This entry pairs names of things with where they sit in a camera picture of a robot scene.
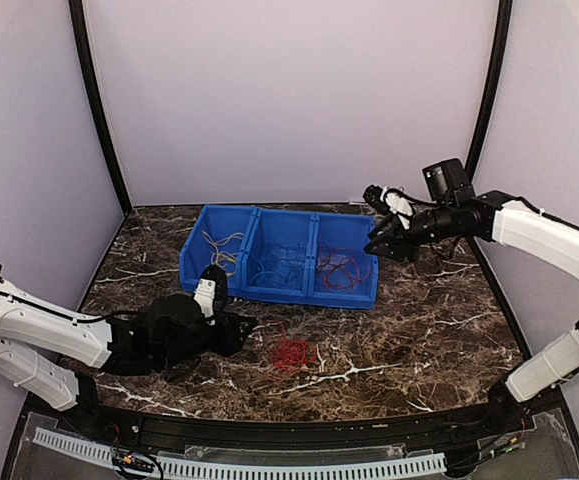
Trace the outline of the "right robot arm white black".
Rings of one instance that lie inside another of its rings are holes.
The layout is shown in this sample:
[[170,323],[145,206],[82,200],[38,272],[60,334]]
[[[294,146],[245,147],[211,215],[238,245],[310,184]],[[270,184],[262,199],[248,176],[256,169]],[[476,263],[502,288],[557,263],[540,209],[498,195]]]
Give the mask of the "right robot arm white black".
[[[420,202],[396,188],[368,186],[365,202],[382,217],[369,234],[368,254],[412,261],[422,245],[458,237],[480,238],[531,255],[579,281],[579,228],[501,191],[481,195],[470,185],[433,191]],[[518,411],[544,390],[579,372],[579,320],[497,381],[479,424],[490,434],[503,432]]]

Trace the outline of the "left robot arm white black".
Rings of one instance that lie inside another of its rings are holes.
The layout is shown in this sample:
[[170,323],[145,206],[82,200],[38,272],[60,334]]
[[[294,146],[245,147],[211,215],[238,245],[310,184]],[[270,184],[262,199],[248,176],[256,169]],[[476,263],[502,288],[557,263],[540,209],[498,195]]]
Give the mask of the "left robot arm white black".
[[52,351],[119,376],[161,372],[206,352],[223,357],[242,350],[257,324],[227,311],[225,271],[210,265],[192,295],[156,298],[141,311],[99,316],[34,297],[5,280],[0,266],[0,375],[44,400],[89,436],[110,427],[93,379],[41,355]]

